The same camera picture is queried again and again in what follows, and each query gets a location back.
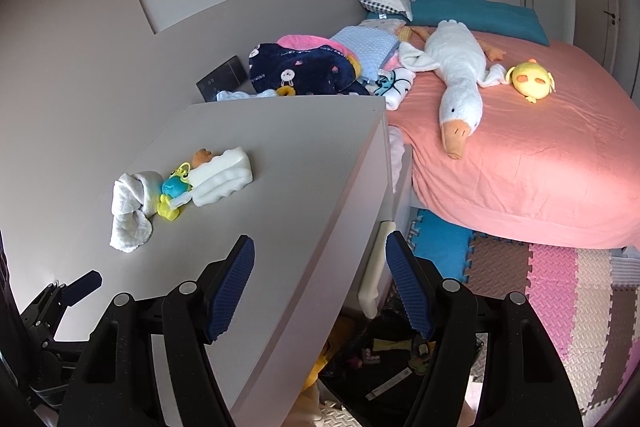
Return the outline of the white towel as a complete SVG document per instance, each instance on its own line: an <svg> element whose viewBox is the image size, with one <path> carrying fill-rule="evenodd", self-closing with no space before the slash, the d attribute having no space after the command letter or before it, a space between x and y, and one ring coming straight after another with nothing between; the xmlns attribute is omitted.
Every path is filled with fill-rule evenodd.
<svg viewBox="0 0 640 427"><path fill-rule="evenodd" d="M129 254L153 233L151 218L160 201L163 178L155 171L123 173L113 186L110 246Z"/></svg>

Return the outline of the teal yellow frog toy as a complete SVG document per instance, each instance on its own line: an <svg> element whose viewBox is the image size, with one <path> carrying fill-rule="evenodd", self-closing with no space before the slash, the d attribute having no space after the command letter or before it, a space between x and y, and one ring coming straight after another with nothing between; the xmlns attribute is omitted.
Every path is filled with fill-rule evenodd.
<svg viewBox="0 0 640 427"><path fill-rule="evenodd" d="M156 213L167 221L175 221L180 216L181 207L191 200L190 171L191 165L184 162L164 180L160 187Z"/></svg>

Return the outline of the small brown bear toy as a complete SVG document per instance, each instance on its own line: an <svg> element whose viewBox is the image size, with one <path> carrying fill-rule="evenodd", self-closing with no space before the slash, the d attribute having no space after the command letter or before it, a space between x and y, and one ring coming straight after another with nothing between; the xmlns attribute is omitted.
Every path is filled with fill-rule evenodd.
<svg viewBox="0 0 640 427"><path fill-rule="evenodd" d="M209 161L212 161L216 155L211 150L206 150L206 148L201 148L201 150L197 150L192 158L191 158L191 169L195 169L201 167L201 165L207 164Z"/></svg>

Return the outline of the white wavy foam sponge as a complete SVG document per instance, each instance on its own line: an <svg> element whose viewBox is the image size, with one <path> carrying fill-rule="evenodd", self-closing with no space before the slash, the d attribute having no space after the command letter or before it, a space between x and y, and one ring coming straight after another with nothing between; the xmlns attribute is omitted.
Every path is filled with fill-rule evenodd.
<svg viewBox="0 0 640 427"><path fill-rule="evenodd" d="M196 207L218 202L253 181L250 158L241 147L225 150L189 173L191 198Z"/></svg>

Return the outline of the white long cardboard box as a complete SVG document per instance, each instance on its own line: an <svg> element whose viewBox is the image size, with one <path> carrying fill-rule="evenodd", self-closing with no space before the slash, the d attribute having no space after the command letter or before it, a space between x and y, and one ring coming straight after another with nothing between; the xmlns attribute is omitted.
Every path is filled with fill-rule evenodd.
<svg viewBox="0 0 640 427"><path fill-rule="evenodd" d="M390 379L388 379L387 381L384 381L383 384L380 384L378 387L376 387L373 390L371 390L366 395L366 399L368 401L372 401L372 400L376 399L377 397L379 397L380 395L382 395L386 391L389 391L390 389L392 389L393 387L395 387L396 385L398 385L399 383L401 383L402 381L404 381L407 377L409 377L411 375L412 375L412 370L410 369L410 367L406 367L405 369L403 369L402 371L400 371L399 373L397 373L393 377L390 377Z"/></svg>

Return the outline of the black trash bin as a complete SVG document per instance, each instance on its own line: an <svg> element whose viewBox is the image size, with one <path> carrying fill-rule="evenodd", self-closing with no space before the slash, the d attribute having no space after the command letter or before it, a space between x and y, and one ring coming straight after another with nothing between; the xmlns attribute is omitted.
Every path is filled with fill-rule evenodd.
<svg viewBox="0 0 640 427"><path fill-rule="evenodd" d="M435 350L412 328L404 306L390 298L371 321L358 321L352 335L319 373L319 381L363 426L405 425ZM406 367L412 375L368 401L366 395Z"/></svg>

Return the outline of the colourful foam floor mats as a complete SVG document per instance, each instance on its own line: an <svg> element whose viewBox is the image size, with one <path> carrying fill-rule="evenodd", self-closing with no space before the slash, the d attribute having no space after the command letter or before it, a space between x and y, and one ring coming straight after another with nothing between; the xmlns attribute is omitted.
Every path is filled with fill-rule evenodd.
<svg viewBox="0 0 640 427"><path fill-rule="evenodd" d="M616 413L636 387L639 365L639 262L615 251L556 247L474 232L427 210L413 210L407 242L444 277L478 295L521 291L535 309L572 383L587 426L638 424ZM329 338L341 347L358 321L346 312ZM296 426L362 426L321 381L301 392L290 416Z"/></svg>

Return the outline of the yellow pikachu plush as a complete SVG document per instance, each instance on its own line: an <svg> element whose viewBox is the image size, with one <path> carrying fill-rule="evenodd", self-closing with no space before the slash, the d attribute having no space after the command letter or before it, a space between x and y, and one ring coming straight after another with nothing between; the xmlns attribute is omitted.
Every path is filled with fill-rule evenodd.
<svg viewBox="0 0 640 427"><path fill-rule="evenodd" d="M334 357L335 353L340 350L340 347L341 343L335 338L328 338L326 340L322 347L320 355L318 355L317 360L314 361L314 365L311 367L306 381L303 384L302 392L309 389L316 381L318 381L319 373L322 371L323 367L325 367Z"/></svg>

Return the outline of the pink bed sheet mattress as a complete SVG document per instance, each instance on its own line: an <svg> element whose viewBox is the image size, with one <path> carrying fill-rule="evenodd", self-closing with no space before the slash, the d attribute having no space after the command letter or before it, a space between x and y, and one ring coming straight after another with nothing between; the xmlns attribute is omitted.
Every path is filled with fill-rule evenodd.
<svg viewBox="0 0 640 427"><path fill-rule="evenodd" d="M445 85L420 72L388 122L413 149L420 203L456 225L506 239L608 249L639 243L639 109L582 49L480 32L503 65L533 58L555 90L532 104L511 86L482 90L484 113L461 159L442 148Z"/></svg>

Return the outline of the yellow chick plush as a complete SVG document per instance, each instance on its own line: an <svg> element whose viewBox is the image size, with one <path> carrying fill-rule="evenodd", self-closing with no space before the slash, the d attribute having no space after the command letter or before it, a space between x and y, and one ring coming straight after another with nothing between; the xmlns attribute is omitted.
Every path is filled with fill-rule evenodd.
<svg viewBox="0 0 640 427"><path fill-rule="evenodd" d="M533 104L555 91L555 81L551 72L534 58L511 67L506 72L506 82L512 84L526 101Z"/></svg>

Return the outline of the white cartoon print cloth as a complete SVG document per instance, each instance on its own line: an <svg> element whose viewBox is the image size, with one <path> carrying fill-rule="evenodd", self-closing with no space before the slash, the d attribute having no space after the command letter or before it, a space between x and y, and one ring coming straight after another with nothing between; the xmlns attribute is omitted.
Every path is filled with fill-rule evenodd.
<svg viewBox="0 0 640 427"><path fill-rule="evenodd" d="M372 94L382 98L387 110L397 110L411 90L416 74L403 67L387 72L380 70Z"/></svg>

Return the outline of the light blue baby garment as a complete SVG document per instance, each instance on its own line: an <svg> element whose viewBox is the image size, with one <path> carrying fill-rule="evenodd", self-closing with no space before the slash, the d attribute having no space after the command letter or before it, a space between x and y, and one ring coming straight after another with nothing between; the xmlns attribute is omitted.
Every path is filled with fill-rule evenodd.
<svg viewBox="0 0 640 427"><path fill-rule="evenodd" d="M244 91L219 91L216 94L216 102L250 100L251 98L277 98L276 90L268 89L259 93L247 93Z"/></svg>

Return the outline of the white goose plush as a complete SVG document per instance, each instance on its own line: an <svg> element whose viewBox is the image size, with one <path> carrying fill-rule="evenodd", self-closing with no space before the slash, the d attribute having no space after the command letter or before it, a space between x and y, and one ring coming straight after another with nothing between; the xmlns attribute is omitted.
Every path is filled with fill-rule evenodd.
<svg viewBox="0 0 640 427"><path fill-rule="evenodd" d="M399 63L413 72L434 72L445 85L439 104L439 129L447 156L460 159L466 142L483 118L480 89L506 82L503 50L480 42L464 23L442 20L433 29L412 30L424 39L421 49L403 41Z"/></svg>

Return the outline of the light blue knit blanket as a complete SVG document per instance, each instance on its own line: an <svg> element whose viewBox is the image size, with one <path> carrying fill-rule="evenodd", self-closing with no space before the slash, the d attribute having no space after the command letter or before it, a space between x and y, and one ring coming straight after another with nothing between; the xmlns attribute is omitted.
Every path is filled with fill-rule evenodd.
<svg viewBox="0 0 640 427"><path fill-rule="evenodd" d="M337 31L332 40L350 49L356 56L361 67L358 79L364 82L378 79L378 71L399 46L394 34L364 26L346 26Z"/></svg>

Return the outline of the navy rabbit print blanket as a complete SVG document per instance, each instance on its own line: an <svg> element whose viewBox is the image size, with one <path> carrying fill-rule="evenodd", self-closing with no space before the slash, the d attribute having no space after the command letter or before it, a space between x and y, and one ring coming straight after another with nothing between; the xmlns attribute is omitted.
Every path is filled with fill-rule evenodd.
<svg viewBox="0 0 640 427"><path fill-rule="evenodd" d="M284 95L369 95L352 63L330 46L294 50L261 43L248 56L248 75L256 92Z"/></svg>

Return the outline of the teal long pillow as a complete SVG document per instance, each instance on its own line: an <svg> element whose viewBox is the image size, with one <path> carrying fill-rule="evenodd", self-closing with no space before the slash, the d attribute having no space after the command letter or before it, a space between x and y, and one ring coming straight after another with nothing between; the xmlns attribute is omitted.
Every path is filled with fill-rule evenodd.
<svg viewBox="0 0 640 427"><path fill-rule="evenodd" d="M487 0L416 0L411 23L435 27L441 20L456 20L469 30L490 32L550 46L534 10Z"/></svg>

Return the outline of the pink fleece blanket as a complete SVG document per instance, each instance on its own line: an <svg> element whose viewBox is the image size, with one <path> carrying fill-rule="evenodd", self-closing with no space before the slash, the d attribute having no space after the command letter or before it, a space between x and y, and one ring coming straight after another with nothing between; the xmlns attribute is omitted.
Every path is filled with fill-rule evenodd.
<svg viewBox="0 0 640 427"><path fill-rule="evenodd" d="M322 46L329 46L344 55L352 64L359 63L354 52L347 46L343 46L339 42L324 37L313 35L285 35L277 40L277 44L296 51L308 51L321 48Z"/></svg>

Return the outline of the black wall switch panel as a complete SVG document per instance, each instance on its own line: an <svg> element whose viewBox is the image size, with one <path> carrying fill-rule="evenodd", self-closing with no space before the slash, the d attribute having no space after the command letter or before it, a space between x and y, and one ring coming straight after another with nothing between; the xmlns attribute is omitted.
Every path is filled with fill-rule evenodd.
<svg viewBox="0 0 640 427"><path fill-rule="evenodd" d="M223 62L196 83L205 102L215 102L221 91L236 91L247 80L246 70L236 55Z"/></svg>

